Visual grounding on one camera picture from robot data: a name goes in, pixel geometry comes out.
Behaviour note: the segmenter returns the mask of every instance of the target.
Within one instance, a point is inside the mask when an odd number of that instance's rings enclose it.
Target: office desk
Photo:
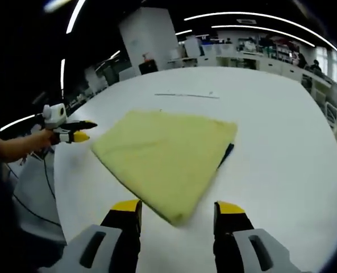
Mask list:
[[[211,90],[219,98],[154,95]],[[232,154],[186,224],[171,226],[143,205],[137,272],[216,272],[218,200],[245,209],[254,227],[287,247],[301,270],[316,272],[330,257],[337,246],[334,135],[300,83],[240,68],[181,68],[134,77],[70,117],[98,127],[88,131],[91,140],[85,143],[56,147],[56,203],[67,242],[100,224],[116,202],[135,198],[90,151],[92,142],[132,109],[204,115],[239,126]]]

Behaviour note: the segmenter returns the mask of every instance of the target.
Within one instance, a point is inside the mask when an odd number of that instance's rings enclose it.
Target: yellow towel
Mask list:
[[[187,220],[234,141],[235,123],[131,111],[92,151],[133,194],[172,225]]]

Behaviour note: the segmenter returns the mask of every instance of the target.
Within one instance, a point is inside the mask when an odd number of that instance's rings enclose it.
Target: white table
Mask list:
[[[154,96],[215,91],[220,99]],[[135,196],[90,151],[131,109],[205,115],[239,125],[235,148],[183,227],[143,205],[137,272],[216,272],[214,202],[241,206],[290,251],[301,270],[316,272],[337,246],[337,144],[321,110],[300,83],[240,68],[182,68],[119,82],[71,119],[98,123],[85,143],[55,153],[56,202],[67,242],[100,224],[118,201]]]

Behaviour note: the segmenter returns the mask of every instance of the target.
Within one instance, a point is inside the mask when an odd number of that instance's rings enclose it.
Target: person's arm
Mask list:
[[[3,162],[14,162],[31,152],[49,147],[51,146],[51,138],[53,136],[54,133],[52,131],[44,129],[21,138],[0,139],[0,160]]]

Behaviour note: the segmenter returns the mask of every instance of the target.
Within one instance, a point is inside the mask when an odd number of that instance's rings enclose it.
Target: folded cloth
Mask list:
[[[92,151],[133,194],[172,225],[187,220],[234,141],[235,123],[131,111]]]

